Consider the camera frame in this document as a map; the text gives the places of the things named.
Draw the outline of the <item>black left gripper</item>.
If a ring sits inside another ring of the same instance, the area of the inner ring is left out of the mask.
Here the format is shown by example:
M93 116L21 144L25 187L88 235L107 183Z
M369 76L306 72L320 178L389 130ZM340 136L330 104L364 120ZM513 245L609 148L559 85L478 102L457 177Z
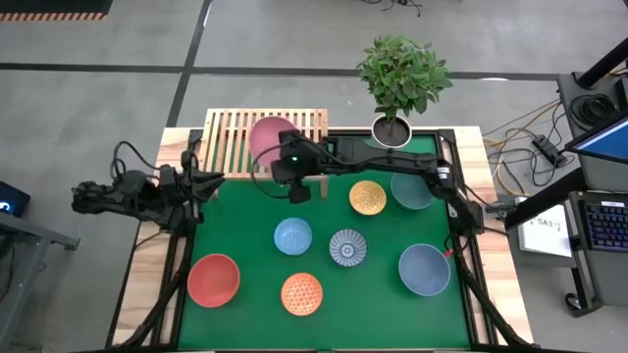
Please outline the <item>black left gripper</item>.
M174 166L164 166L164 202L179 204L192 198L192 186L196 201L208 201L218 187L225 182L225 175L217 172L202 172L195 165L186 166L178 172Z

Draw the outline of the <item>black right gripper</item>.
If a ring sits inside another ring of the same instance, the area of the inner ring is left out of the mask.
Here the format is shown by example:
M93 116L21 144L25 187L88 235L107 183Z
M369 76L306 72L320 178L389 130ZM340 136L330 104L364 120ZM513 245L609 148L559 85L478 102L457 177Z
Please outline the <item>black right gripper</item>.
M305 177L323 174L324 158L320 145L306 138L296 129L279 133L280 159L271 163L272 177L279 184L293 184Z

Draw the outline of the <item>plain pink bowl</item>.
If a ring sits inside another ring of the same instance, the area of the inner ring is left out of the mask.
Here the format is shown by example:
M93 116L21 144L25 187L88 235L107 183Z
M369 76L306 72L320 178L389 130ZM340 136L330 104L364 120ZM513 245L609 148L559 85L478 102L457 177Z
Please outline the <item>plain pink bowl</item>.
M267 117L259 120L249 136L250 152L257 160L257 164L270 168L274 161L279 160L281 153L279 133L294 129L295 126L284 118Z

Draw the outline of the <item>light blue bowl navy exterior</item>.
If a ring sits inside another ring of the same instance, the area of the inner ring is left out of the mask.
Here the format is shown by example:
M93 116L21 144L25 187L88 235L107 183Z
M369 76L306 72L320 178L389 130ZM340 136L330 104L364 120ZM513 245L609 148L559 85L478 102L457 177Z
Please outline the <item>light blue bowl navy exterior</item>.
M279 222L274 231L274 243L284 254L298 256L311 245L311 226L301 218L287 218Z

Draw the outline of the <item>yellow honeycomb patterned bowl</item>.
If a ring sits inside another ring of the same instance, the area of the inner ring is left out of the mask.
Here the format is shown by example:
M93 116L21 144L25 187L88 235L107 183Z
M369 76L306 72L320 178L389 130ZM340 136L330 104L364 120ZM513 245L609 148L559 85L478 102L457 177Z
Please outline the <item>yellow honeycomb patterned bowl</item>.
M361 180L350 188L349 203L357 213L363 216L375 216L384 210L387 204L387 194L375 181Z

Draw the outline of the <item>plain coral red bowl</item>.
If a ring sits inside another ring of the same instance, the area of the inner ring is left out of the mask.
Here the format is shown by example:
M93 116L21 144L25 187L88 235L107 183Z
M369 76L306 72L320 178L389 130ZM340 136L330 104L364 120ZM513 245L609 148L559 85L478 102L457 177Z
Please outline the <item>plain coral red bowl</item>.
M198 260L187 279L190 298L204 308L218 308L231 301L240 285L240 271L236 262L220 253L209 254Z

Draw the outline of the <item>orange bowl teal star exterior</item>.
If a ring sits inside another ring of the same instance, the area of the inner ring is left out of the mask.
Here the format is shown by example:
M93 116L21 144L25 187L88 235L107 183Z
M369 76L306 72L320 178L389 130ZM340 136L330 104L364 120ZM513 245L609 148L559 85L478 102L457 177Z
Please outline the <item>orange bowl teal star exterior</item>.
M286 279L281 289L284 308L298 317L315 313L323 301L323 287L308 273L297 273Z

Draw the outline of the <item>plain teal green bowl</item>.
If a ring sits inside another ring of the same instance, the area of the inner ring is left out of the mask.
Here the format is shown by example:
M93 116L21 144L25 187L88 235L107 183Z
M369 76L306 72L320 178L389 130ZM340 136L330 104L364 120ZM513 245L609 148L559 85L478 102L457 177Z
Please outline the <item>plain teal green bowl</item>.
M416 175L394 174L391 192L400 206L414 211L426 209L436 200L425 180Z

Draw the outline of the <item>plain grey-blue bowl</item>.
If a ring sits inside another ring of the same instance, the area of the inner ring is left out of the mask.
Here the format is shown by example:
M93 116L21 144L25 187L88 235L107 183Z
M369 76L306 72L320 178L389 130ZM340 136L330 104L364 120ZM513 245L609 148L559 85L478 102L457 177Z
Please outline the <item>plain grey-blue bowl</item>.
M416 243L401 253L398 274L412 293L424 297L436 296L448 287L450 265L444 253L435 246Z

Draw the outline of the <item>wooden slatted shelf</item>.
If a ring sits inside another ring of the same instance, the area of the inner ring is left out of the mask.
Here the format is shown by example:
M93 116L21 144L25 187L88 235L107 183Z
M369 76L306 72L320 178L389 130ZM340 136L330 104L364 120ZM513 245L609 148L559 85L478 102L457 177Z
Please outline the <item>wooden slatted shelf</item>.
M233 180L257 181L269 193L281 194L272 180L270 168L257 164L250 152L249 136L261 119L280 117L289 120L301 134L320 141L329 132L328 111L325 109L209 109L199 150L199 163L206 172L223 173Z

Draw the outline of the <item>green table mat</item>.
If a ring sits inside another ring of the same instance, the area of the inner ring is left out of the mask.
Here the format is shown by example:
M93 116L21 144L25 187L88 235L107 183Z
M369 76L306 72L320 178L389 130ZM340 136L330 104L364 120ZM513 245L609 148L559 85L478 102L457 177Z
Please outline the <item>green table mat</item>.
M318 182L311 199L291 204L283 192L267 192L259 183L229 180L204 205L193 255L231 257L240 270L240 286L227 304L204 308L192 300L183 307L179 338L182 350L193 349L348 349L465 348L469 335L456 280L439 295L412 293L398 274L401 253L415 243L442 247L448 236L442 200L420 211L389 199L378 215L356 213L349 190L357 176L332 176L322 195ZM274 243L276 226L301 218L312 228L308 250L282 253ZM329 244L335 232L358 230L368 253L356 267L338 265ZM281 301L286 279L308 273L320 281L323 301L305 317L289 313Z

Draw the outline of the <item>black device with light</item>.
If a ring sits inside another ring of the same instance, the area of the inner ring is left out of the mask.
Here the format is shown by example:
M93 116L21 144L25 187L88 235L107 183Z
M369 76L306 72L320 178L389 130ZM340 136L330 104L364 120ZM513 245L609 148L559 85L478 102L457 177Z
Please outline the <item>black device with light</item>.
M0 212L20 218L30 201L30 195L0 181Z

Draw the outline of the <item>black power strip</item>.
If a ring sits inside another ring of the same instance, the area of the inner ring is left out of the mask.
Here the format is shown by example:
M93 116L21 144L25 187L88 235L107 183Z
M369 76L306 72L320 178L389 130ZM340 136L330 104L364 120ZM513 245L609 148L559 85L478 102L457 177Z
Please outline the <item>black power strip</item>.
M557 147L545 135L540 134L534 137L532 145L553 167L561 168L567 164L567 158L561 154Z

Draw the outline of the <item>white paper sheet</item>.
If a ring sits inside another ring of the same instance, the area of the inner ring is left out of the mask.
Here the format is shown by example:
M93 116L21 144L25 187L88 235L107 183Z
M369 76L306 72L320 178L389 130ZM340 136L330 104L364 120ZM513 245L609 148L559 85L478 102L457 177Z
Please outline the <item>white paper sheet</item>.
M519 246L523 251L571 258L566 219L537 217L518 228Z

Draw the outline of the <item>black pole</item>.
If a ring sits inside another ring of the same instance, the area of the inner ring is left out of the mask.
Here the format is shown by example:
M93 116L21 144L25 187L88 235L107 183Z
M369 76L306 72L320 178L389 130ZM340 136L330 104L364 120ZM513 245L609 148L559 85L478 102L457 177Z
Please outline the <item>black pole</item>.
M582 88L591 88L626 59L628 59L628 37L623 39L586 72L578 76L576 82Z

